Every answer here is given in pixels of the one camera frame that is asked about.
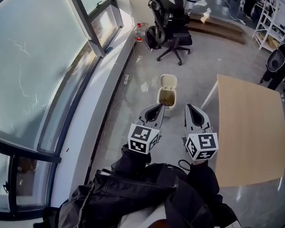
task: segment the window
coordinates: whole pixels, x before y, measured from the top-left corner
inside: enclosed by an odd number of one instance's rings
[[[0,0],[0,219],[50,206],[76,106],[122,25],[115,0]]]

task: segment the concrete floor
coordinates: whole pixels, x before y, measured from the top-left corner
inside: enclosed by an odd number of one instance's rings
[[[259,82],[265,71],[269,52],[263,49],[259,51],[251,37],[246,36],[246,44],[241,45],[198,32],[191,32],[191,35],[192,53],[188,55],[180,52],[182,66],[177,65],[173,53],[157,62],[157,56],[164,49],[150,51],[144,43],[137,44],[125,70],[125,73],[132,77],[127,87],[123,85],[123,80],[118,87],[111,114],[105,125],[105,136],[103,133],[101,138],[103,147],[101,144],[98,146],[99,156],[93,164],[91,178],[97,169],[109,167],[121,156],[120,148],[127,143],[131,123],[144,107],[156,103],[162,74],[173,74],[178,79],[177,106],[171,118],[164,119],[161,127],[163,137],[152,149],[151,156],[152,162],[173,165],[177,165],[180,159],[190,161],[181,139],[184,136],[185,104],[201,106],[213,87],[217,74]],[[217,131],[217,105],[210,104],[206,112],[211,125]],[[215,159],[212,159],[209,165],[214,169]],[[279,228],[285,223],[285,176],[282,180],[221,188],[220,194],[224,197],[223,201],[234,210],[242,227]]]
[[[192,3],[187,1],[186,9],[192,9],[192,12],[199,14],[209,14],[210,17],[218,18],[222,20],[233,20],[241,23],[238,19],[244,21],[245,25],[255,29],[259,20],[258,12],[252,14],[253,21],[250,21],[242,14],[240,9],[240,0],[206,0],[206,2]]]

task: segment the window frame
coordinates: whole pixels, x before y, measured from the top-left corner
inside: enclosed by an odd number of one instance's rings
[[[54,186],[54,178],[56,169],[59,163],[61,163],[60,153],[67,136],[68,128],[71,124],[75,110],[79,104],[80,98],[89,83],[89,80],[96,68],[96,65],[99,61],[105,57],[105,51],[109,47],[109,44],[112,42],[113,38],[117,34],[118,30],[124,26],[121,14],[117,5],[116,0],[106,0],[99,6],[97,6],[90,14],[87,14],[83,3],[81,0],[71,0],[74,5],[76,12],[79,15],[79,18],[87,31],[89,36],[88,44],[96,54],[94,60],[87,66],[86,72],[83,75],[80,84],[78,85],[75,94],[71,100],[71,103],[68,107],[67,114],[65,116],[63,125],[61,127],[57,144],[53,153],[45,152],[42,149],[37,148],[36,150],[26,148],[24,146],[19,146],[11,142],[4,141],[0,139],[0,153],[9,156],[9,169],[8,169],[8,181],[6,189],[8,191],[8,203],[9,211],[0,211],[0,220],[6,221],[15,221],[15,220],[28,220],[36,219],[42,217],[43,209],[50,207],[51,205],[51,196]],[[101,46],[99,39],[96,36],[96,33],[92,27],[91,22],[105,9],[111,6],[113,11],[113,16],[116,21],[116,27],[111,32],[111,35],[108,37],[106,42]],[[47,176],[46,183],[46,193],[44,205],[42,206],[28,206],[28,207],[17,207],[16,199],[16,184],[17,184],[17,171],[19,158],[25,157],[29,159],[34,159],[37,161],[49,162],[50,167]]]

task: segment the plastic bottle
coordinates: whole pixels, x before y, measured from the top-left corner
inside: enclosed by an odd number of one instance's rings
[[[144,36],[143,26],[144,25],[145,23],[138,23],[136,27],[134,28],[135,40],[137,42],[143,41],[143,36]]]

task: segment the table leg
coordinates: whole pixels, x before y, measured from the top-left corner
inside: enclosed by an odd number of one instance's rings
[[[201,109],[203,110],[203,108],[205,108],[208,104],[209,101],[212,100],[213,96],[216,94],[216,92],[218,91],[218,81],[215,82],[213,88],[211,89],[209,95],[207,96],[206,100],[204,101],[204,103],[201,105]]]

